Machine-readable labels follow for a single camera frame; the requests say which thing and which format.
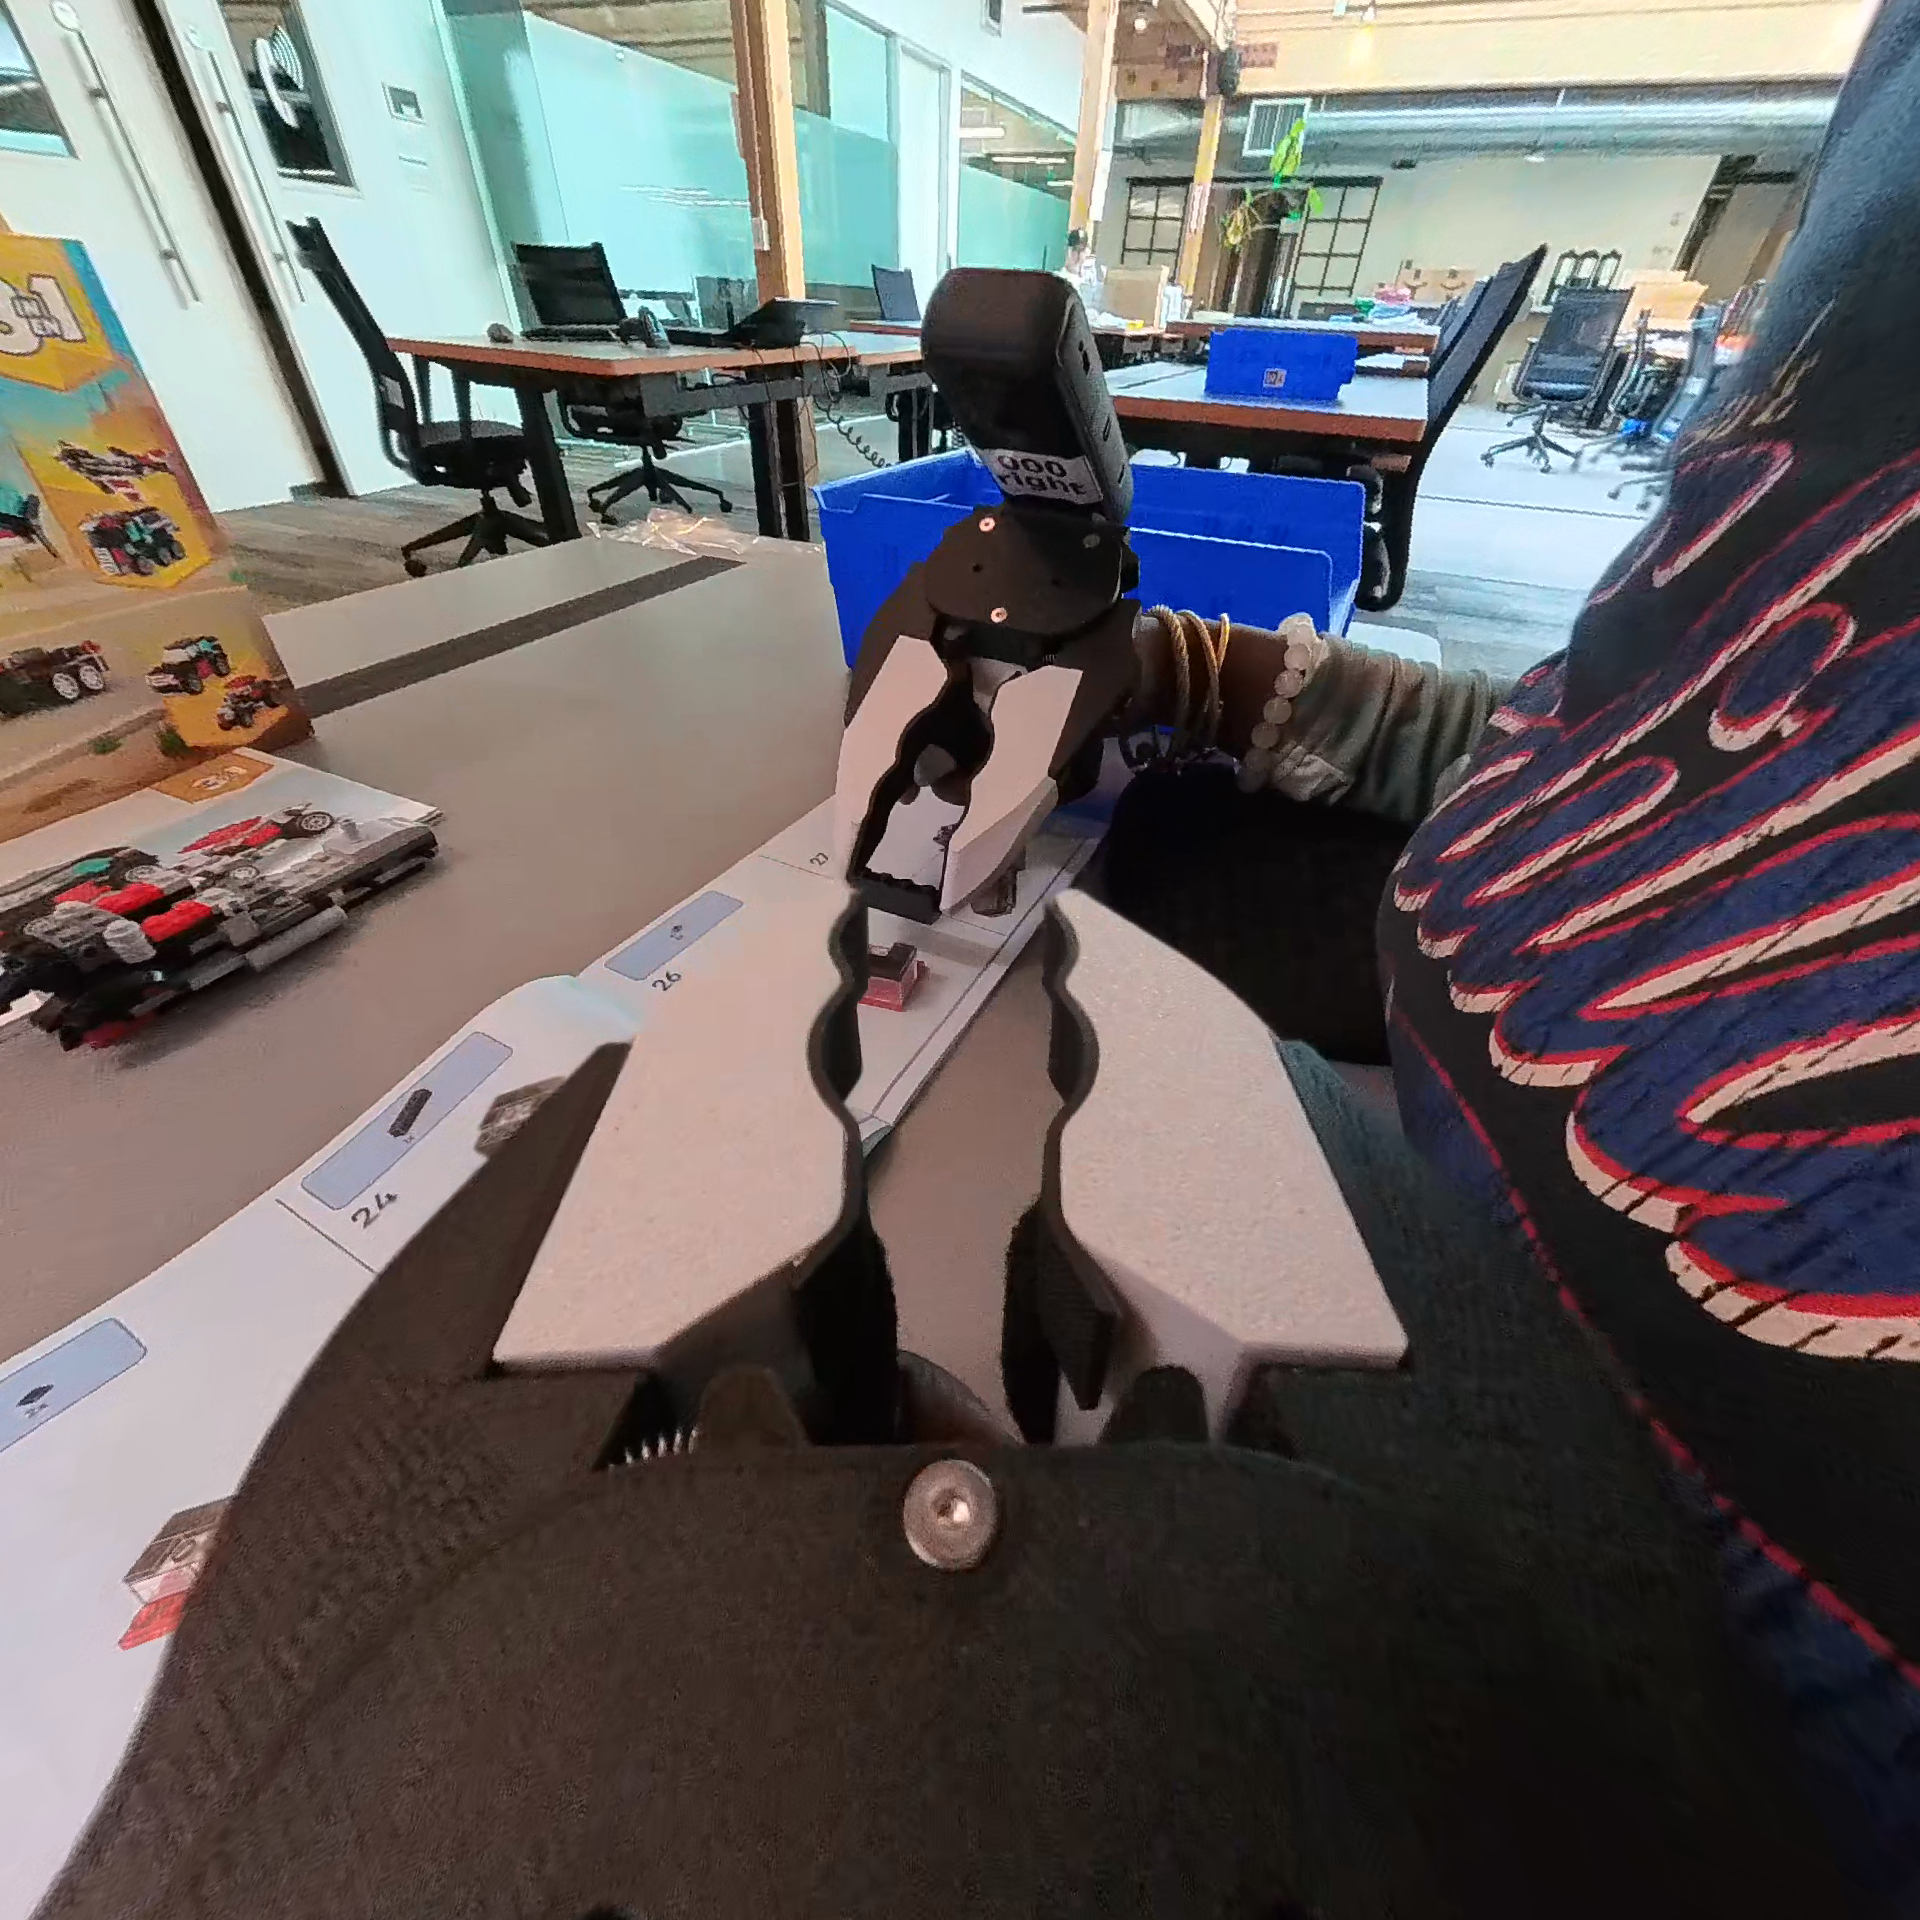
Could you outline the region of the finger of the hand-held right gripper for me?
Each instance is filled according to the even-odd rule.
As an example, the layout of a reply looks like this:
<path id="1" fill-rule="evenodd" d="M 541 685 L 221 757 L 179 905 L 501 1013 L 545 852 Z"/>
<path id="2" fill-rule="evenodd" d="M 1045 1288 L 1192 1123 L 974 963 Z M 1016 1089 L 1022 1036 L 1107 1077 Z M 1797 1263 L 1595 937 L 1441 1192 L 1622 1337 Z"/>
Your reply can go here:
<path id="1" fill-rule="evenodd" d="M 962 783 L 976 752 L 971 674 L 925 639 L 894 639 L 846 721 L 833 794 L 833 858 L 848 882 L 942 889 L 942 831 L 961 800 L 939 783 Z"/>
<path id="2" fill-rule="evenodd" d="M 1003 682 L 985 711 L 989 748 L 953 825 L 938 915 L 948 916 L 989 889 L 1025 851 L 1035 823 L 1059 805 L 1053 764 L 1072 721 L 1084 673 L 1040 666 Z"/>

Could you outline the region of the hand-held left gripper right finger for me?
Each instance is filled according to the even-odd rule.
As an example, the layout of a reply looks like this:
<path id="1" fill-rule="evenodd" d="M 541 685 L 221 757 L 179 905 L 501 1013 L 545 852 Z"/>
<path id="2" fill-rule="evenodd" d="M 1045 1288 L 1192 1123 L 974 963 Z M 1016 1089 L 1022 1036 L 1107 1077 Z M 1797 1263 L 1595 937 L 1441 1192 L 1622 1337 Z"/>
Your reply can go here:
<path id="1" fill-rule="evenodd" d="M 1011 1250 L 1001 1385 L 1022 1439 L 1109 1435 L 1149 1376 L 1225 1443 L 1275 1367 L 1389 1371 L 1388 1298 L 1280 1037 L 1088 893 L 1046 911 L 1040 1199 Z"/>

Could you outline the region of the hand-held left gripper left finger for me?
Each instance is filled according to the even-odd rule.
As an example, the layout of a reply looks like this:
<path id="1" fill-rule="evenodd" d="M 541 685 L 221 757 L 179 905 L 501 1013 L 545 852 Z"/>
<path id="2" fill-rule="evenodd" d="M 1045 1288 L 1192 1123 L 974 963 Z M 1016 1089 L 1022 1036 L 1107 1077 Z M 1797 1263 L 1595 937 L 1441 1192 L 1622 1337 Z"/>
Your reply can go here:
<path id="1" fill-rule="evenodd" d="M 629 1367 L 691 1425 L 749 1365 L 812 1441 L 897 1439 L 897 1297 L 848 1107 L 867 964 L 854 898 L 792 896 L 740 908 L 648 979 L 498 1370 Z"/>

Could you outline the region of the person's right forearm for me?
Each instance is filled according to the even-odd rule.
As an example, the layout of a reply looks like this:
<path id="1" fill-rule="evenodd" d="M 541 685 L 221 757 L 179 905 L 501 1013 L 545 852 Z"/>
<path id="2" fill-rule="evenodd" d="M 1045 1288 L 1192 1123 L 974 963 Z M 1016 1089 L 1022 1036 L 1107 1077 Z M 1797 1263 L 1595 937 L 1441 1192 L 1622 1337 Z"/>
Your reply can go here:
<path id="1" fill-rule="evenodd" d="M 1168 642 L 1145 613 L 1133 648 L 1139 685 L 1121 732 L 1156 737 L 1176 696 Z M 1205 760 L 1230 762 L 1243 794 L 1417 825 L 1466 777 L 1518 682 L 1414 664 L 1291 616 L 1275 631 L 1232 624 L 1222 689 L 1216 748 Z"/>

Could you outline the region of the grey desk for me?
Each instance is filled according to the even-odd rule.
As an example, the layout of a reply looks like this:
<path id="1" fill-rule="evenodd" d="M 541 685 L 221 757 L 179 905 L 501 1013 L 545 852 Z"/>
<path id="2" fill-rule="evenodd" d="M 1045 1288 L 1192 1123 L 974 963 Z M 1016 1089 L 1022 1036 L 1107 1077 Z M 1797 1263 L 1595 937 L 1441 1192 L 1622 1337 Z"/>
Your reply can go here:
<path id="1" fill-rule="evenodd" d="M 833 794 L 825 563 L 587 539 L 270 618 L 292 760 L 440 807 L 353 923 L 104 1049 L 3 1047 L 4 1361 L 315 1156 L 493 999 L 577 975 Z"/>

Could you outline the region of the brown office desk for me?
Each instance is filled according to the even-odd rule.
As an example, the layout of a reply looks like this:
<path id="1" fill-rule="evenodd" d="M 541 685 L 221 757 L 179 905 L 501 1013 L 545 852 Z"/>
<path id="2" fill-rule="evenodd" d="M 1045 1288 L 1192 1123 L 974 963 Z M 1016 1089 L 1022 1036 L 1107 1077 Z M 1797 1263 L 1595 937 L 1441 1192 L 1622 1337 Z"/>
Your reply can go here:
<path id="1" fill-rule="evenodd" d="M 772 351 L 402 335 L 389 337 L 386 346 L 404 362 L 517 399 L 540 517 L 557 541 L 582 536 L 548 409 L 548 400 L 570 386 L 589 388 L 600 400 L 645 400 L 653 413 L 742 413 L 760 536 L 792 541 L 806 541 L 812 533 L 812 459 L 802 421 L 813 400 L 841 393 L 846 376 L 862 379 L 877 400 L 904 395 L 900 447 L 907 461 L 925 453 L 930 435 L 930 377 L 921 346 L 906 337 L 809 335 L 802 343 Z"/>
<path id="2" fill-rule="evenodd" d="M 1414 448 L 1436 432 L 1429 379 L 1361 369 L 1331 400 L 1286 400 L 1213 393 L 1208 370 L 1194 363 L 1140 363 L 1107 372 L 1112 405 L 1129 441 L 1152 435 L 1222 431 L 1232 435 L 1296 435 L 1320 441 Z"/>

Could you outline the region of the blue divided bin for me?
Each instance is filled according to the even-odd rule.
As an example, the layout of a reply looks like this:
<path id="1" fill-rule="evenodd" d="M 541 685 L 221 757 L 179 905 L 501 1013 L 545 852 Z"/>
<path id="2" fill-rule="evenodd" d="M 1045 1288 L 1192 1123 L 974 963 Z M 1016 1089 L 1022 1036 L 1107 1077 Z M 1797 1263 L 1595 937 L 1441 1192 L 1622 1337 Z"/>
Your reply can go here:
<path id="1" fill-rule="evenodd" d="M 1342 636 L 1354 620 L 1365 549 L 1358 483 L 1133 461 L 1129 539 L 1139 599 L 1275 631 L 1309 616 Z M 867 471 L 812 491 L 846 664 L 907 570 L 945 533 L 1001 495 L 970 451 Z"/>

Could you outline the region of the open white instruction booklet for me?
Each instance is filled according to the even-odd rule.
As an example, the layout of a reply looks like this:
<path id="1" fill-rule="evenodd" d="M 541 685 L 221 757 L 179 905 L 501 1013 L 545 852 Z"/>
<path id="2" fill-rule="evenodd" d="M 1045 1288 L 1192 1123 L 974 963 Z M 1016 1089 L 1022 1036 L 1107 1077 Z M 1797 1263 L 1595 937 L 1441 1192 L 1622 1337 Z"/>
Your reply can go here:
<path id="1" fill-rule="evenodd" d="M 827 856 L 470 1020 L 4 1452 L 19 1916 L 904 1916 L 1117 1457 L 925 1433 Z"/>

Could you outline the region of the black cushion pad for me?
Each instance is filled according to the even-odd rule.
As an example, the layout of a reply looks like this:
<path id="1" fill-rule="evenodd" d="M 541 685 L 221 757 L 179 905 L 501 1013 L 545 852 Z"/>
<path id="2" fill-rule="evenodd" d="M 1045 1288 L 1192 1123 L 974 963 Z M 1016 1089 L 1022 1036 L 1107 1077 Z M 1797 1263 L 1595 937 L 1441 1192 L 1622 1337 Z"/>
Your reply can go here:
<path id="1" fill-rule="evenodd" d="M 1411 827 L 1242 791 L 1221 762 L 1140 772 L 1084 887 L 1210 971 L 1282 1040 L 1384 1067 L 1378 911 Z"/>

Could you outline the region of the small blue storage bin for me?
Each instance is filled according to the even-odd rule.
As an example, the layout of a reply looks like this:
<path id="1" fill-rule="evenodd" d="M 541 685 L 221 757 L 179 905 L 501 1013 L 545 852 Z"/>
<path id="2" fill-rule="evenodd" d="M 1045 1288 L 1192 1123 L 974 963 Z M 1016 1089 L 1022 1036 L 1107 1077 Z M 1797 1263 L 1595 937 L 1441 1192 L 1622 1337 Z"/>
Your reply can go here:
<path id="1" fill-rule="evenodd" d="M 1358 362 L 1361 339 L 1340 327 L 1216 327 L 1208 348 L 1205 393 L 1328 409 L 1354 381 Z"/>

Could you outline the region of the wooden pillar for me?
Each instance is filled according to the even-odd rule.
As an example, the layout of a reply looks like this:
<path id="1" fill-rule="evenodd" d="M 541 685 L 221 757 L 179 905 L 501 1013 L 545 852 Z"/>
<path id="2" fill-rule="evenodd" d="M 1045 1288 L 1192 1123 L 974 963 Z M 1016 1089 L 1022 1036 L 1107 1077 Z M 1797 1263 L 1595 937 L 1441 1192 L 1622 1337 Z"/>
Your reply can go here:
<path id="1" fill-rule="evenodd" d="M 762 301 L 804 292 L 800 161 L 786 3 L 729 3 L 736 63 L 736 145 L 749 191 L 749 226 Z M 797 353 L 762 372 L 765 400 L 747 411 L 760 533 L 809 539 L 812 428 Z"/>

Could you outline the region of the green potted plant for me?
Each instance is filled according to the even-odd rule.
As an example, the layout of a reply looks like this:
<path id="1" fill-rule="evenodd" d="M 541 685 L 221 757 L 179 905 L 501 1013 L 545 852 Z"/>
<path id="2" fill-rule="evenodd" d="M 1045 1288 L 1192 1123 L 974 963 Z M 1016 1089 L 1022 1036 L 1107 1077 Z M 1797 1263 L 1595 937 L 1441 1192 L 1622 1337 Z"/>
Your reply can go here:
<path id="1" fill-rule="evenodd" d="M 1302 181 L 1306 136 L 1307 115 L 1300 112 L 1278 136 L 1267 183 L 1240 192 L 1221 228 L 1221 242 L 1228 251 L 1242 253 L 1258 233 L 1280 233 L 1298 226 L 1316 210 L 1316 187 Z"/>

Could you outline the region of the black mesh office chair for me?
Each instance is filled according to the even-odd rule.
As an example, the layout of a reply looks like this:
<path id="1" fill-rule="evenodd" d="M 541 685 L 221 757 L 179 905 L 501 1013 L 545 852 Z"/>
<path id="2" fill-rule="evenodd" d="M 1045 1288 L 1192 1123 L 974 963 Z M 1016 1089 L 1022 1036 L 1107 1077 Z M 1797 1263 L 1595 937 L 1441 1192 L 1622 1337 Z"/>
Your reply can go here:
<path id="1" fill-rule="evenodd" d="M 1558 292 L 1510 391 L 1526 432 L 1488 447 L 1480 458 L 1481 467 L 1494 467 L 1507 453 L 1520 453 L 1540 474 L 1549 474 L 1552 461 L 1578 458 L 1578 451 L 1554 435 L 1584 425 L 1603 377 L 1613 363 L 1627 307 L 1629 291 L 1620 285 L 1571 285 Z"/>
<path id="2" fill-rule="evenodd" d="M 320 220 L 291 221 L 288 233 L 299 263 L 322 289 L 369 367 L 374 436 L 389 465 L 422 489 L 464 491 L 475 498 L 470 515 L 400 546 L 404 575 L 422 578 L 422 556 L 448 544 L 461 549 L 458 570 L 506 557 L 514 544 L 548 546 L 553 538 L 545 521 L 531 515 L 538 498 L 528 487 L 532 455 L 523 431 L 477 417 L 470 381 L 461 372 L 448 377 L 453 418 L 432 418 L 429 399 L 422 399 L 419 379 L 404 372 L 400 355 L 374 322 Z"/>
<path id="3" fill-rule="evenodd" d="M 652 309 L 634 314 L 618 291 L 601 244 L 517 244 L 517 273 L 532 305 L 526 343 L 608 343 L 621 348 L 670 348 L 666 324 Z M 649 376 L 624 386 L 571 381 L 557 391 L 561 418 L 577 441 L 634 448 L 640 461 L 587 487 L 594 517 L 618 523 L 618 506 L 648 495 L 653 506 L 693 511 L 693 495 L 706 495 L 723 515 L 731 498 L 715 484 L 667 469 L 670 444 L 681 441 L 686 421 L 710 411 L 704 399 L 714 377 L 700 372 Z"/>
<path id="4" fill-rule="evenodd" d="M 1348 479 L 1368 491 L 1368 538 L 1363 549 L 1358 610 L 1392 610 L 1405 589 L 1413 519 L 1429 459 L 1469 395 L 1486 362 L 1520 311 L 1545 263 L 1545 247 L 1507 261 L 1476 284 L 1459 314 L 1443 324 L 1443 337 L 1426 377 L 1426 418 L 1421 436 L 1404 448 L 1365 444 L 1354 448 Z"/>

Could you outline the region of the booklet with vehicle pictures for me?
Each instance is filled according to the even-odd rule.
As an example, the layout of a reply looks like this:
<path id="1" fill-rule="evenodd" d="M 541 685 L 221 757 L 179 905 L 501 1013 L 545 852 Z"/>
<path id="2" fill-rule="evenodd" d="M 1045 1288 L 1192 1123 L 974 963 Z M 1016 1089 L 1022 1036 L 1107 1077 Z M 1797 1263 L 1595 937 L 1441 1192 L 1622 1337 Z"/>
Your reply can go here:
<path id="1" fill-rule="evenodd" d="M 205 762 L 202 768 L 174 775 L 156 787 L 147 787 L 136 796 L 84 809 L 4 844 L 4 882 L 104 848 L 133 847 L 154 852 L 180 851 L 187 842 L 216 825 L 229 825 L 257 813 L 291 807 L 296 803 L 317 803 L 330 809 L 348 811 L 349 816 L 395 811 L 404 819 L 429 823 L 435 831 L 441 819 L 441 813 L 425 803 L 398 797 L 340 775 L 326 775 L 284 757 L 238 751 Z M 4 1015 L 4 1033 L 19 1026 L 33 1029 L 25 1013 Z"/>

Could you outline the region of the grey toy brick truck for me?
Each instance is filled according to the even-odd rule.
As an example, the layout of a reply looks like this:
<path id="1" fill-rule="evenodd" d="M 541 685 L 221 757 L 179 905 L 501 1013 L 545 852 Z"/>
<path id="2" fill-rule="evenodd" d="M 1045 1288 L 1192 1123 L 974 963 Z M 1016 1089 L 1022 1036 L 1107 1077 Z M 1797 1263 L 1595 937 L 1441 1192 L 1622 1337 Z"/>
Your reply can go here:
<path id="1" fill-rule="evenodd" d="M 332 937 L 440 851 L 432 823 L 296 803 L 180 851 L 104 848 L 8 881 L 3 1011 L 61 1049 L 104 1049 Z"/>

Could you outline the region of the person's black printed shirt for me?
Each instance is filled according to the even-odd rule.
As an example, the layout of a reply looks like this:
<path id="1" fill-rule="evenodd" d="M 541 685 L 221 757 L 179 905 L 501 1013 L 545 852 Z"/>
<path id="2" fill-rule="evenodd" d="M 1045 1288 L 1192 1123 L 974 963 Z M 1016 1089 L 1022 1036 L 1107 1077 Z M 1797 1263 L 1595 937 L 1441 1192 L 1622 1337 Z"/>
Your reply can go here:
<path id="1" fill-rule="evenodd" d="M 1413 1141 L 1520 1233 L 1722 1554 L 1841 1859 L 1916 1916 L 1917 12 L 1744 353 L 1384 901 Z"/>

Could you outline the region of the colourful toy set box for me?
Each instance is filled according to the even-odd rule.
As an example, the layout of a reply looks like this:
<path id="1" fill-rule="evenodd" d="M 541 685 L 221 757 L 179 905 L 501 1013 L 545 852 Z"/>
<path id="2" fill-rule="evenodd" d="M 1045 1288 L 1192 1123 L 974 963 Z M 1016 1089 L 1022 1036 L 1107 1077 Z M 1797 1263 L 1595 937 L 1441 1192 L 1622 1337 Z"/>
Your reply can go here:
<path id="1" fill-rule="evenodd" d="M 309 741 L 82 242 L 3 240 L 3 840 Z"/>

